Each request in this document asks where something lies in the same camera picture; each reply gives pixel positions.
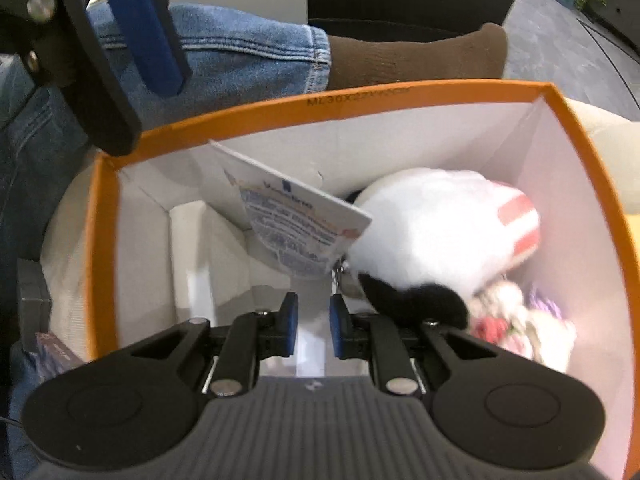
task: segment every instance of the jeans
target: jeans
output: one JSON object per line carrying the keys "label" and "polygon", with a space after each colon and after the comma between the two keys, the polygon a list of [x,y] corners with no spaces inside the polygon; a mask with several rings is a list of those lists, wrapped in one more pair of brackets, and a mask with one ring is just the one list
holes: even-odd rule
{"label": "jeans", "polygon": [[[171,13],[193,75],[182,94],[161,99],[142,83],[108,5],[90,11],[111,69],[145,130],[249,102],[318,92],[327,85],[331,55],[322,30],[221,7],[182,4]],[[32,86],[20,60],[0,66],[0,123]],[[47,223],[88,149],[86,134],[57,88],[37,90],[0,132],[0,325],[15,322],[16,260],[39,259]],[[5,354],[0,365],[8,361],[8,339],[0,333]],[[14,351],[14,357],[21,354]],[[12,358],[15,366],[20,373],[29,369]],[[28,388],[14,391],[20,391],[11,400],[17,416],[15,407]],[[18,431],[10,435],[10,447],[18,449],[14,437],[22,436]],[[19,461],[12,469],[23,478],[28,467]]]}

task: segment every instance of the gray floor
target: gray floor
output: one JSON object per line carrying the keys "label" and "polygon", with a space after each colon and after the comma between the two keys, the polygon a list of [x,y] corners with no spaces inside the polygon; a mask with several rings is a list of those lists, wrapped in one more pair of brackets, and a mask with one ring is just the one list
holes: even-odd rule
{"label": "gray floor", "polygon": [[640,102],[637,56],[616,46],[608,32],[555,0],[516,0],[504,27],[510,42],[505,78],[552,81],[567,97],[640,121],[631,93]]}

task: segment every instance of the brown sock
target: brown sock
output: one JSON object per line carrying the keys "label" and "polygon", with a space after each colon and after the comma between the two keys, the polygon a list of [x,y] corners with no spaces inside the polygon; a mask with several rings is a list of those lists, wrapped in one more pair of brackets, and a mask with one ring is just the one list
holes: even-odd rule
{"label": "brown sock", "polygon": [[327,90],[430,79],[498,79],[507,59],[507,34],[486,23],[477,32],[433,43],[369,43],[329,36]]}

